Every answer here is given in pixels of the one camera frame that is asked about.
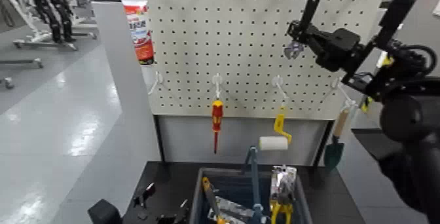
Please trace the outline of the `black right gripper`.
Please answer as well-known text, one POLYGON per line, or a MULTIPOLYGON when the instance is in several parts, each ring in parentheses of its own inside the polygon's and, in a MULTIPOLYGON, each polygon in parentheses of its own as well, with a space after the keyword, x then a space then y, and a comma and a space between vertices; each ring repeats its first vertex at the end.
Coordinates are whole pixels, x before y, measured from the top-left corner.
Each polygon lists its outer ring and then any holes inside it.
POLYGON ((308 47, 316 55, 316 63, 328 71, 352 70, 352 62, 360 36, 344 28, 334 32, 309 28, 310 21, 292 20, 286 33, 293 37, 293 51, 302 52, 308 47))

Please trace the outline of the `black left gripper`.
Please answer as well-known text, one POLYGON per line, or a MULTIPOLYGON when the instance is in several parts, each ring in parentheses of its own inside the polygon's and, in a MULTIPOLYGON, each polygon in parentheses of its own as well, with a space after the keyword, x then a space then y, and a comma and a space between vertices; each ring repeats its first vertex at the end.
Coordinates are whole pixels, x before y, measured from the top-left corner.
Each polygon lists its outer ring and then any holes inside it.
MULTIPOLYGON (((146 207, 147 200, 156 192, 155 183, 148 184, 134 198, 133 206, 146 207)), ((100 199, 87 210, 93 224, 122 224, 122 218, 118 209, 104 198, 100 199)), ((178 211, 173 215, 160 215, 156 218, 157 224, 186 224, 189 218, 188 200, 185 199, 178 211)))

